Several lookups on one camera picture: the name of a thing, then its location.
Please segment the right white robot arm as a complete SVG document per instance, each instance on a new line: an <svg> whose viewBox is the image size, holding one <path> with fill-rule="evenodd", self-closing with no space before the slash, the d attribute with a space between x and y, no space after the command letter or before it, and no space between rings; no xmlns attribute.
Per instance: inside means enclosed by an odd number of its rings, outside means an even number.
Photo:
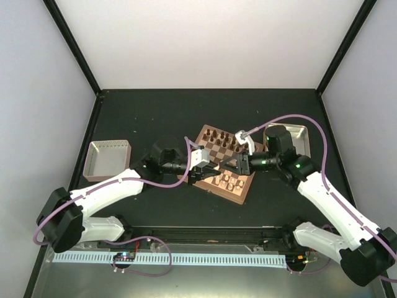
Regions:
<svg viewBox="0 0 397 298"><path fill-rule="evenodd" d="M339 263L346 276L358 286L366 286L396 261L396 232L380 228L361 214L333 188L311 158L296 152L290 132L273 125L264 132L267 151L254 152L253 140L245 131L236 139L249 147L220 162L220 168L241 176L256 171L276 170L282 181L308 199L336 229L335 233L310 222L299 223L282 234L289 250L312 248Z"/></svg>

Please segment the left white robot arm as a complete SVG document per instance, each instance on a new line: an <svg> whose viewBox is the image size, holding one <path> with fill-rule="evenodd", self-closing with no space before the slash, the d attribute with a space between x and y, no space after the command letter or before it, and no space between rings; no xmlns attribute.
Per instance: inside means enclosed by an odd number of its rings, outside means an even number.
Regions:
<svg viewBox="0 0 397 298"><path fill-rule="evenodd" d="M104 241L128 247L133 232L127 223L117 215L96 217L98 211L152 187L171 189L183 182L193 185L220 174L209 151L188 138L184 140L185 153L175 138L164 137L139 161L105 181L72 191L63 187L54 190L39 213L33 242L49 245L56 253L82 242Z"/></svg>

